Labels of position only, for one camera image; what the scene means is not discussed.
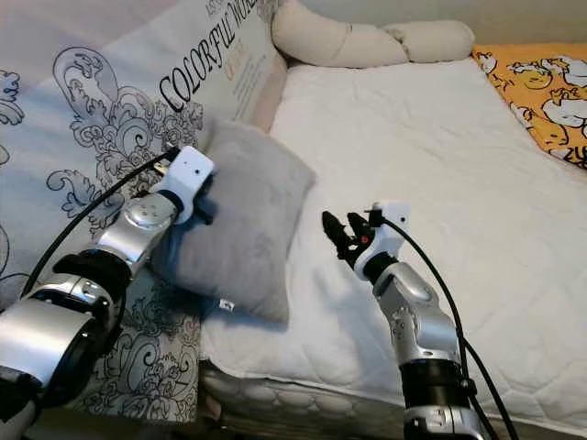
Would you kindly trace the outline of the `grey plush pillow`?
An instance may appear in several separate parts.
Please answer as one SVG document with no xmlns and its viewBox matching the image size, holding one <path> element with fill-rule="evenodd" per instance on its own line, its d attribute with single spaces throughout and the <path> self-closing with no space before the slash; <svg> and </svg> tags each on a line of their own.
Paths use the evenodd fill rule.
<svg viewBox="0 0 587 440">
<path fill-rule="evenodd" d="M 152 252 L 160 281 L 235 314 L 272 325 L 289 322 L 286 264 L 307 194 L 317 175 L 288 147 L 255 126 L 217 118 L 201 152 L 214 163 L 193 217 L 173 227 Z"/>
</svg>

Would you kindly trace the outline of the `white quilted mattress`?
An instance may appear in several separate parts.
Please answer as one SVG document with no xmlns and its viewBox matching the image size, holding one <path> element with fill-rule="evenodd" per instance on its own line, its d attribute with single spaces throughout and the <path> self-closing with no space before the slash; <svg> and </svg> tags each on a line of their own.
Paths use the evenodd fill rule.
<svg viewBox="0 0 587 440">
<path fill-rule="evenodd" d="M 389 326 L 320 224 L 398 201 L 521 440 L 587 439 L 587 171 L 542 152 L 477 63 L 299 64 L 270 134 L 317 181 L 291 246 L 288 324 L 203 319 L 201 386 L 223 426 L 402 435 Z"/>
</svg>

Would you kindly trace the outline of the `white black floral sheet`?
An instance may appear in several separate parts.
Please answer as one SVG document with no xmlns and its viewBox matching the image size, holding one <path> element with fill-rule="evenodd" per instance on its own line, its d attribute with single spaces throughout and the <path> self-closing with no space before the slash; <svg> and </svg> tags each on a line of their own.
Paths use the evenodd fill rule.
<svg viewBox="0 0 587 440">
<path fill-rule="evenodd" d="M 272 121 L 284 66 L 281 0 L 3 0 L 0 58 L 20 117 L 1 129 L 0 302 L 20 296 L 47 246 L 92 243 L 159 180 L 128 174 L 211 122 Z"/>
</svg>

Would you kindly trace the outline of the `cream long bolster pillow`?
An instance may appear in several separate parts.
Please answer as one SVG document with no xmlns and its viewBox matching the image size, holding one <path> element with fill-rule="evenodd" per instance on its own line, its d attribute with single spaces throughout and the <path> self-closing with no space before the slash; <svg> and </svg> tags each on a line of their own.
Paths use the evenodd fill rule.
<svg viewBox="0 0 587 440">
<path fill-rule="evenodd" d="M 365 68 L 458 61 L 472 53 L 475 34 L 456 20 L 376 26 L 322 16 L 301 0 L 281 0 L 270 24 L 282 54 L 319 67 Z"/>
</svg>

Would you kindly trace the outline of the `yellow cartoon print blanket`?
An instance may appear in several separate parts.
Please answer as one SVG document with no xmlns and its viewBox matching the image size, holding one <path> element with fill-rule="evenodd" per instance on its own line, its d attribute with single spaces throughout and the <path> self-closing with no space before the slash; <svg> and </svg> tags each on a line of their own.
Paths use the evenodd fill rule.
<svg viewBox="0 0 587 440">
<path fill-rule="evenodd" d="M 542 151 L 587 171 L 587 42 L 479 43 L 472 58 Z"/>
</svg>

